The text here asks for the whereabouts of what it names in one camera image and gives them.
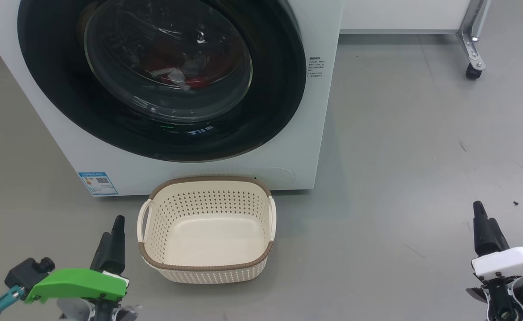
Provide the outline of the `cream perforated laundry basket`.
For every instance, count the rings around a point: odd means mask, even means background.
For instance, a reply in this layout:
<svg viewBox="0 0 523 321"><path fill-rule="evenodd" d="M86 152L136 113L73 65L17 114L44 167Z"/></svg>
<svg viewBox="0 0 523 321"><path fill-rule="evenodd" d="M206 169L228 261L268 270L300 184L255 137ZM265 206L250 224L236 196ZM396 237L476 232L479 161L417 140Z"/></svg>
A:
<svg viewBox="0 0 523 321"><path fill-rule="evenodd" d="M166 181L137 218L142 258L172 282L247 282L274 246L277 210L253 177L202 176Z"/></svg>

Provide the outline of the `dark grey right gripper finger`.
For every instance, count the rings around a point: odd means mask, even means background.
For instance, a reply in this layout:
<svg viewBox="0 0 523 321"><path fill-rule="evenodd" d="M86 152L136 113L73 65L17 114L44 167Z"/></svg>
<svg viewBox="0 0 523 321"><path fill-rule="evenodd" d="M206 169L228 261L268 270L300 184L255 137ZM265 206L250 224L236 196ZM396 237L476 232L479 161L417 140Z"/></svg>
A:
<svg viewBox="0 0 523 321"><path fill-rule="evenodd" d="M502 230L499 227L496 219L489 218L488 224L489 224L490 231L492 232L492 235L494 236L494 242L495 242L495 246L493 248L490 248L489 254L492 253L492 250L494 252L501 252L501 251L510 249L510 246L507 243L506 238L505 238L504 234L502 233Z"/></svg>
<svg viewBox="0 0 523 321"><path fill-rule="evenodd" d="M478 257L492 253L492 232L489 219L481 201L473 203L474 251Z"/></svg>

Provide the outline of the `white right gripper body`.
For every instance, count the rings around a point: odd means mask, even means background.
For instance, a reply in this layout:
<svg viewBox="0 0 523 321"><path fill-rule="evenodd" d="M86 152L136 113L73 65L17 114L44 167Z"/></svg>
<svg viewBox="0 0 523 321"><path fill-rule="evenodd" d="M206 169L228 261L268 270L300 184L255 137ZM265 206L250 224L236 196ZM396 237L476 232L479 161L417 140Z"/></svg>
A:
<svg viewBox="0 0 523 321"><path fill-rule="evenodd" d="M523 276L523 247L474 258L471 264L475 275L484 280Z"/></svg>

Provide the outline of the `shiny metal caster leg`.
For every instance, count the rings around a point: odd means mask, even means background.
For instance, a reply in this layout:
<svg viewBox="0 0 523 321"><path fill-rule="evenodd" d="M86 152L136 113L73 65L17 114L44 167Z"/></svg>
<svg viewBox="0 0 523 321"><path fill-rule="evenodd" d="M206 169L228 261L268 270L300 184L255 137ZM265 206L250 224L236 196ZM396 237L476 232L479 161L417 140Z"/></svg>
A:
<svg viewBox="0 0 523 321"><path fill-rule="evenodd" d="M465 76L476 80L482 75L486 65L476 47L481 38L481 31L488 14L491 0L470 0L465 16L456 33L456 37L469 59Z"/></svg>

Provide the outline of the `white partition panel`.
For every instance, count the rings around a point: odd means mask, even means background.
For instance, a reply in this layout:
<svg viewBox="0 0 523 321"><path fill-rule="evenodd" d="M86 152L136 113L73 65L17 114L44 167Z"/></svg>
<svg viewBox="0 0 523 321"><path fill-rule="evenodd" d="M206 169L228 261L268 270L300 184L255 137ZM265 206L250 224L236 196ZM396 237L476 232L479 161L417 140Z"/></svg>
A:
<svg viewBox="0 0 523 321"><path fill-rule="evenodd" d="M470 0L345 0L341 34L455 34Z"/></svg>

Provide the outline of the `blue energy label sticker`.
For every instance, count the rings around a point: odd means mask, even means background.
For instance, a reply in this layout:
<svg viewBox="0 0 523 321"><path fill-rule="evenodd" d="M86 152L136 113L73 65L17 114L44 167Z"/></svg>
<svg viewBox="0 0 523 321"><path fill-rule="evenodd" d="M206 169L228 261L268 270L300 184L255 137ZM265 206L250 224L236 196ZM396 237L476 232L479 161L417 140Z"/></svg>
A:
<svg viewBox="0 0 523 321"><path fill-rule="evenodd" d="M105 172L79 172L78 175L94 197L119 195Z"/></svg>

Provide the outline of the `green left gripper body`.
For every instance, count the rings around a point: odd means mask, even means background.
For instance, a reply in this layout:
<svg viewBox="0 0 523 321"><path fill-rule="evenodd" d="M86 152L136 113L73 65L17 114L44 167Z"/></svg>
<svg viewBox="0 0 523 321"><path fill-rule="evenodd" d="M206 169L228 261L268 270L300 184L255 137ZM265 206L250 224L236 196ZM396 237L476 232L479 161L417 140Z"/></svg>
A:
<svg viewBox="0 0 523 321"><path fill-rule="evenodd" d="M128 279L110 272L63 269L36 284L24 303L55 299L59 321L135 321L137 312L121 307L128 286Z"/></svg>

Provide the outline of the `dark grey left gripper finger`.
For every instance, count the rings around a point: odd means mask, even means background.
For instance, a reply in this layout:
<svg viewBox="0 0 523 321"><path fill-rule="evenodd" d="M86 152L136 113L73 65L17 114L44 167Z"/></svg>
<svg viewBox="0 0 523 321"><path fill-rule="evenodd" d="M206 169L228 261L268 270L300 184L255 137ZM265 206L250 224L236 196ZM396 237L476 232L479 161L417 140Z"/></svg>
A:
<svg viewBox="0 0 523 321"><path fill-rule="evenodd" d="M125 270L125 217L118 215L111 229L109 272L121 275Z"/></svg>
<svg viewBox="0 0 523 321"><path fill-rule="evenodd" d="M98 247L92 259L90 270L103 272L106 270L107 254L110 250L112 235L110 232L104 232L100 238Z"/></svg>

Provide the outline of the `red and white garment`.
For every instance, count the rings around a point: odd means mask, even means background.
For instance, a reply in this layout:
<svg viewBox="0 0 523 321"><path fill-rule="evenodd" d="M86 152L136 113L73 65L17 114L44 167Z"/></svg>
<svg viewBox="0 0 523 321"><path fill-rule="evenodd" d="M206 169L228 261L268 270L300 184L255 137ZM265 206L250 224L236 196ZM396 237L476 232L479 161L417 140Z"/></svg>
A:
<svg viewBox="0 0 523 321"><path fill-rule="evenodd" d="M212 52L187 53L180 48L155 45L141 59L141 67L150 77L166 86L182 90L207 86L206 69L215 57Z"/></svg>

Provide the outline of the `black-rimmed glass washer door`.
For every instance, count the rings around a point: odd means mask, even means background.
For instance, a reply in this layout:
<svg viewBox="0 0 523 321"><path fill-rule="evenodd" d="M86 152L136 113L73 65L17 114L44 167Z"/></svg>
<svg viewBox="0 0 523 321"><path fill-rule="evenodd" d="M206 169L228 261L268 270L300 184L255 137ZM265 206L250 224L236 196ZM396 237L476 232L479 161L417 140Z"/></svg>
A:
<svg viewBox="0 0 523 321"><path fill-rule="evenodd" d="M306 55L280 0L21 0L17 34L41 91L74 124L133 154L210 162L271 140L295 115ZM155 45L215 54L207 86L162 85Z"/></svg>

